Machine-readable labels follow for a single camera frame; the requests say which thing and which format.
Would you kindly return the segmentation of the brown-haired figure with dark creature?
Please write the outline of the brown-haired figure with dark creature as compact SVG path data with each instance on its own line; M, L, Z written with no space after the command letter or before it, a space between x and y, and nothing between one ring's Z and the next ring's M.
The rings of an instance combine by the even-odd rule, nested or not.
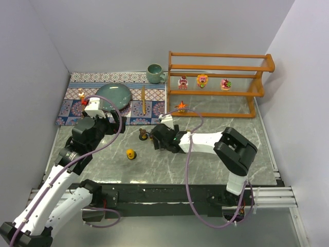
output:
M139 139L142 141L148 139L148 134L147 134L146 129L142 129L142 128L139 129Z

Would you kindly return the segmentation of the yellow duck toy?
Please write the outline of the yellow duck toy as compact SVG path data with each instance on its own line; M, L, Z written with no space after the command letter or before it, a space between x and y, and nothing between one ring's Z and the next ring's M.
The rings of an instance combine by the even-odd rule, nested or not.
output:
M128 149L126 155L129 160L134 160L137 157L137 153L133 149Z

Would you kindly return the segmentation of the pink bear strawberry cake toy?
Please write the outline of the pink bear strawberry cake toy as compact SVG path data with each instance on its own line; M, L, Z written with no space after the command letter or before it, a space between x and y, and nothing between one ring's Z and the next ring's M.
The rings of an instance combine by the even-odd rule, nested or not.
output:
M186 76L181 76L177 82L180 90L186 90L188 88L188 80Z

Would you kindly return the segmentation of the pink flower bear toy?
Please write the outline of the pink flower bear toy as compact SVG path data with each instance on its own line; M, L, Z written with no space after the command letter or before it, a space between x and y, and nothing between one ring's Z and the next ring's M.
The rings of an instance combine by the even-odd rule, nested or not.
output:
M198 87L200 87L201 89L203 89L207 83L208 83L208 76L205 74L200 74L197 76L197 85Z

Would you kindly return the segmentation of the pink bear donut toy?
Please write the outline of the pink bear donut toy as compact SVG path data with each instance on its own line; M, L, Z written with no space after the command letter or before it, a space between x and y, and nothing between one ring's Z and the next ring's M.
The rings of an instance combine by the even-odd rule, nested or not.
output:
M221 80L221 90L229 91L231 89L231 82L228 79Z

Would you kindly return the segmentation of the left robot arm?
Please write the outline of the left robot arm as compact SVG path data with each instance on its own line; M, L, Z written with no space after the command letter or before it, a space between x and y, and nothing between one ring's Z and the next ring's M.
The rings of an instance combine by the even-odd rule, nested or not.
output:
M51 246L56 231L79 210L106 205L102 186L92 180L83 181L65 202L59 200L93 159L104 136L125 132L127 118L115 110L111 114L114 122L86 113L77 121L36 196L14 221L2 224L1 236L10 246Z

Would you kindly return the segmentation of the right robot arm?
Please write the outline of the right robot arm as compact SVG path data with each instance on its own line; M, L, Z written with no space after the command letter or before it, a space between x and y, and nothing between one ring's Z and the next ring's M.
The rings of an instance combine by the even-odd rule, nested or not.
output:
M219 157L229 170L226 190L239 196L247 181L249 168L257 154L257 147L232 127L216 133L191 133L174 129L163 123L150 132L154 149L166 149L172 153L207 153Z

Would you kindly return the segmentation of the orange wooden two-tier shelf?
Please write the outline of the orange wooden two-tier shelf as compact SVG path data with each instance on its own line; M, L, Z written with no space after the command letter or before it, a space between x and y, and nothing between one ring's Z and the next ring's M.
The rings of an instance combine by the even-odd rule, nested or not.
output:
M208 58L225 58L225 59L261 59L260 66L247 65L192 65L192 64L174 64L173 57L208 57ZM266 55L237 55L237 54L205 54L205 53L188 53L188 52L169 52L168 59L168 79L166 86L166 110L170 110L170 97L173 95L199 95L199 96L229 96L229 97L245 97L249 113L210 113L202 112L202 117L222 117L222 118L254 118L256 116L255 102L256 97L263 97L265 91L262 84L262 76L264 72L273 73L275 71L275 63L270 54ZM180 90L178 87L171 85L171 77L194 77L205 74L208 76L207 85L201 89ZM236 89L231 85L229 91L221 90L222 79L250 79L249 86L244 89Z

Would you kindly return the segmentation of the teal ceramic plate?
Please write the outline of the teal ceramic plate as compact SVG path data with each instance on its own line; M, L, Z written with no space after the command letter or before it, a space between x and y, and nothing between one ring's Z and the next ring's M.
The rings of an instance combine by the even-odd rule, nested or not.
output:
M119 110L125 109L132 99L130 89L122 83L108 83L100 87L96 95L110 100Z

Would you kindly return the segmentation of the gold knife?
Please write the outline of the gold knife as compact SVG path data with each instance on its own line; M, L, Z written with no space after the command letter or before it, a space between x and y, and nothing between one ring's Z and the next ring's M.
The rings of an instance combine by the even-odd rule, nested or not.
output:
M145 86L142 86L141 89L141 100L142 100L142 113L146 114L146 104L145 104Z

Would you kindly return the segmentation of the patterned blue placemat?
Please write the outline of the patterned blue placemat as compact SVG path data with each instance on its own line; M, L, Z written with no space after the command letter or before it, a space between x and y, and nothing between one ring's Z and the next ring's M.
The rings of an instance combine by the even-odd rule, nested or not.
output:
M127 125L153 125L158 123L158 117L165 112L166 85L151 84L145 73L78 73L70 75L69 85L56 119L58 126L73 126L82 117L84 105L78 96L78 89L83 89L86 96L93 95L108 83L122 83L127 86L132 99L128 106L121 110L126 117ZM142 113L141 89L145 86L146 114Z

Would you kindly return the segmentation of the teal ceramic mug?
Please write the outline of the teal ceramic mug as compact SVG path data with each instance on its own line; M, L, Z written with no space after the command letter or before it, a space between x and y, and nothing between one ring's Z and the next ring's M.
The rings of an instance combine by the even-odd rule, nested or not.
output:
M159 64L149 65L147 67L146 77L148 82L151 84L165 83L167 81L163 68Z

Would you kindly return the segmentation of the black base frame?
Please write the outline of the black base frame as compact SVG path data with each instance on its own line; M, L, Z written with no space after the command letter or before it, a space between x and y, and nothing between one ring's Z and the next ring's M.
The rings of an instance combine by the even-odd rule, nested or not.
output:
M92 206L118 211L123 217L188 216L193 211L188 197L200 215L222 217L223 209L230 212L237 205L250 206L254 200L249 188L243 198L229 193L224 185L184 184L101 184L102 192Z

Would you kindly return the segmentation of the aluminium rail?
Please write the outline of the aluminium rail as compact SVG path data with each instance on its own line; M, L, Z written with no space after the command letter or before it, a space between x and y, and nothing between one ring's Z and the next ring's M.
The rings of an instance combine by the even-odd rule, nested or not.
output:
M38 189L32 189L27 201L27 205L38 193ZM75 189L67 189L61 196L56 207L64 202ZM254 187L253 196L257 208L297 208L293 189L291 187Z

